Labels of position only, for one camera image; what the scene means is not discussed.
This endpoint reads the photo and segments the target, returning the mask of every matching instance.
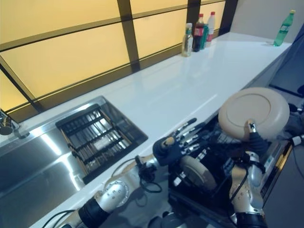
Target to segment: kitchen counter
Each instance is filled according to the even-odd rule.
[[[59,113],[103,95],[149,137],[31,228],[42,227],[57,212],[82,206],[103,188],[121,162],[152,153],[153,143],[184,121],[193,117],[198,122],[207,120],[229,96],[270,67],[290,45],[274,47],[267,38],[227,33],[191,57],[173,56],[26,120],[22,123],[24,128],[33,129]]]

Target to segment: bottle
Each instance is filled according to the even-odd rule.
[[[192,51],[192,44],[193,44],[192,23],[187,23],[186,34],[182,39],[181,55],[185,57],[189,57]]]
[[[213,33],[214,33],[214,25],[215,25],[215,12],[211,12],[211,15],[208,19],[208,28],[209,28],[209,33],[207,36],[207,42],[206,42],[206,47],[210,47],[211,41],[213,38]]]
[[[203,22],[203,14],[199,14],[199,20],[195,24],[194,28],[194,44],[193,44],[193,51],[198,52],[200,49],[200,42],[203,37],[204,31],[204,22]]]
[[[209,34],[208,24],[204,24],[204,32],[200,42],[200,50],[205,48],[208,34]]]
[[[287,32],[289,31],[289,27],[293,23],[294,14],[295,14],[295,10],[291,10],[289,12],[288,17],[283,21],[281,28],[275,38],[274,46],[280,46],[283,43],[284,38],[287,35]]]

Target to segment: beige plate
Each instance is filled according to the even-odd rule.
[[[287,101],[268,88],[248,88],[232,95],[221,107],[218,121],[223,131],[240,140],[247,141],[247,120],[253,119],[264,139],[275,137],[289,118]]]

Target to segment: window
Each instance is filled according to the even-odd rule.
[[[23,121],[176,55],[200,12],[219,33],[225,2],[0,0],[1,108]]]
[[[129,63],[121,23],[0,53],[35,97]]]
[[[171,8],[174,6],[185,6],[187,7],[187,0],[130,0],[132,14],[143,13],[153,10],[159,10],[164,8]]]
[[[27,102],[27,99],[0,70],[0,108],[8,111]]]
[[[212,4],[202,5],[200,6],[199,13],[204,14],[204,22],[207,23],[210,13],[212,11],[215,12],[215,26],[214,29],[219,29],[220,23],[222,21],[223,12],[225,7],[225,1],[220,1]]]
[[[139,58],[181,43],[187,10],[177,10],[135,19],[134,30]]]
[[[120,17],[115,0],[0,0],[0,43]]]

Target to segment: soda bottle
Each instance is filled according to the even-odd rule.
[[[285,36],[287,35],[287,32],[289,31],[289,27],[293,23],[294,14],[295,14],[295,10],[291,10],[288,17],[283,21],[281,28],[275,38],[274,46],[280,46],[283,43]]]
[[[200,42],[200,49],[201,50],[204,49],[205,46],[206,46],[208,34],[209,34],[208,24],[204,24],[203,37],[202,37],[201,42]]]
[[[199,14],[199,20],[195,24],[194,28],[194,44],[193,44],[193,51],[198,52],[200,50],[201,39],[203,37],[204,31],[204,22],[203,22],[203,14]]]

